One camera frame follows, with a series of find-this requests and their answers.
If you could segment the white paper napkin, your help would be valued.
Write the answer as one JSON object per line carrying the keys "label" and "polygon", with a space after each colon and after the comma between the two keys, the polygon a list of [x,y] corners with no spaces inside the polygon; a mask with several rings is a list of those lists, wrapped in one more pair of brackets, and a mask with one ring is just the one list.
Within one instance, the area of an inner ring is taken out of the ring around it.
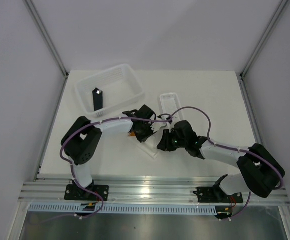
{"label": "white paper napkin", "polygon": [[156,159],[158,157],[158,139],[155,136],[149,137],[145,142],[140,142],[136,139],[135,144],[141,151],[146,153],[152,159]]}

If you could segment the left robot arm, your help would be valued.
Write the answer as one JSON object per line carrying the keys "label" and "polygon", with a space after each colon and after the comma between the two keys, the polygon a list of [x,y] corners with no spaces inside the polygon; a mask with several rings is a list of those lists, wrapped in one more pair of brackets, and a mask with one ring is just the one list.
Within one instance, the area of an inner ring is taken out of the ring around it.
{"label": "left robot arm", "polygon": [[60,158],[70,164],[76,194],[82,200],[93,196],[94,179],[88,162],[93,158],[102,137],[116,134],[134,134],[144,143],[165,125],[151,108],[124,111],[121,115],[93,122],[79,117],[61,140]]}

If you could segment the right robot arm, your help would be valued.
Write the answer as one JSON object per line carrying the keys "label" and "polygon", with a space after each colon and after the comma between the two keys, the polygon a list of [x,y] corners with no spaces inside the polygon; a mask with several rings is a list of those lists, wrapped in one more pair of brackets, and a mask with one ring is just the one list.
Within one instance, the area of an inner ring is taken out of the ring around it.
{"label": "right robot arm", "polygon": [[281,186],[285,170],[261,144],[251,147],[220,145],[205,136],[198,136],[186,120],[163,131],[157,148],[164,152],[185,149],[187,153],[202,160],[213,160],[236,167],[239,173],[225,174],[213,185],[213,196],[224,202],[234,194],[252,192],[261,198]]}

